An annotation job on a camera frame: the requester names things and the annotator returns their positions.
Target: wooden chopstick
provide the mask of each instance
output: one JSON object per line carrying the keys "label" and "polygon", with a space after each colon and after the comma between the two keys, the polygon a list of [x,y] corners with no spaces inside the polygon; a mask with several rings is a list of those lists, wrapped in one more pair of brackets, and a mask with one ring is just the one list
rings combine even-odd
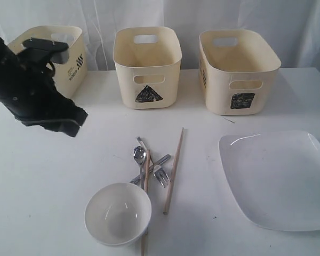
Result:
{"label": "wooden chopstick", "polygon": [[[149,164],[150,164],[150,150],[147,150],[147,153],[146,153],[146,178],[145,178],[145,192],[146,193],[148,193]],[[141,256],[145,255],[146,236],[147,236],[147,234],[148,234],[148,229],[142,235],[142,238],[141,238]]]}
{"label": "wooden chopstick", "polygon": [[169,213],[169,209],[170,209],[170,205],[171,205],[175,175],[177,173],[177,166],[178,166],[180,149],[181,149],[181,144],[182,144],[182,137],[183,137],[183,128],[181,129],[180,140],[179,140],[179,144],[177,147],[177,152],[175,153],[175,157],[174,157],[174,163],[173,163],[172,173],[171,173],[171,180],[170,180],[170,185],[169,185],[169,189],[167,192],[167,199],[166,199],[165,208],[164,208],[164,215],[167,215]]}

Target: table surface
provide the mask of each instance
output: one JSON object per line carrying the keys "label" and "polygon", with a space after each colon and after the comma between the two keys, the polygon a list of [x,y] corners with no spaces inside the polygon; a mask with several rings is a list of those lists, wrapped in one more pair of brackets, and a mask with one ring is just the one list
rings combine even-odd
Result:
{"label": "table surface", "polygon": [[253,116],[209,112],[197,70],[181,71],[178,99],[169,108],[126,108],[115,71],[89,72],[75,102],[89,114],[76,138],[25,127],[0,104],[0,255],[139,255],[139,243],[97,243],[85,228],[85,207],[100,188],[138,174],[136,136],[160,158],[175,154],[181,127],[186,134],[168,216],[162,214],[166,189],[150,182],[148,255],[320,255],[320,231],[272,231],[248,221],[218,150],[227,134],[305,130],[320,141],[316,69],[282,68],[265,109]]}

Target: metal spoon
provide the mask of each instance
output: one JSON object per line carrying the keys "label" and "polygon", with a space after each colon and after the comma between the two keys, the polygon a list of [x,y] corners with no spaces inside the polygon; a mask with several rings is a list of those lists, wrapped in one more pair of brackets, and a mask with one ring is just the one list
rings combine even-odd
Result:
{"label": "metal spoon", "polygon": [[145,189],[145,178],[143,176],[142,168],[146,161],[146,151],[141,146],[137,146],[136,148],[134,148],[133,156],[135,162],[139,165],[140,168],[141,188]]}

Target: cream plastic bin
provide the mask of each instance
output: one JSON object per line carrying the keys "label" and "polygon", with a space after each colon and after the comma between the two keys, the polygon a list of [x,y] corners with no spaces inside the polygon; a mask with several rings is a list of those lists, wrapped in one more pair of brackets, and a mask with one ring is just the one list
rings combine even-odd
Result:
{"label": "cream plastic bin", "polygon": [[57,90],[63,96],[71,98],[87,73],[82,30],[72,26],[34,27],[9,43],[8,47],[14,53],[18,53],[24,49],[21,43],[30,37],[62,41],[69,44],[69,60],[62,65],[54,63],[55,76],[53,79]]}
{"label": "cream plastic bin", "polygon": [[256,32],[214,30],[200,37],[199,80],[207,108],[250,115],[264,107],[281,61]]}
{"label": "cream plastic bin", "polygon": [[127,107],[165,108],[177,99],[181,47],[172,29],[120,30],[115,37],[114,62]]}

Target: fork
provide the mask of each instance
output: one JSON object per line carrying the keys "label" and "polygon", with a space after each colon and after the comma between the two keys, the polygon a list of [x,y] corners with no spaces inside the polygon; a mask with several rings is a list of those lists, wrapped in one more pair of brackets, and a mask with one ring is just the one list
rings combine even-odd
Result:
{"label": "fork", "polygon": [[[148,150],[144,141],[140,137],[137,137],[137,141],[140,144],[140,146],[145,149],[145,151]],[[150,161],[154,164],[154,161],[151,155],[150,155]],[[165,170],[162,168],[161,165],[159,164],[154,165],[153,175],[164,188],[167,187],[167,185],[170,182],[170,177],[167,175],[167,173],[165,172]]]}

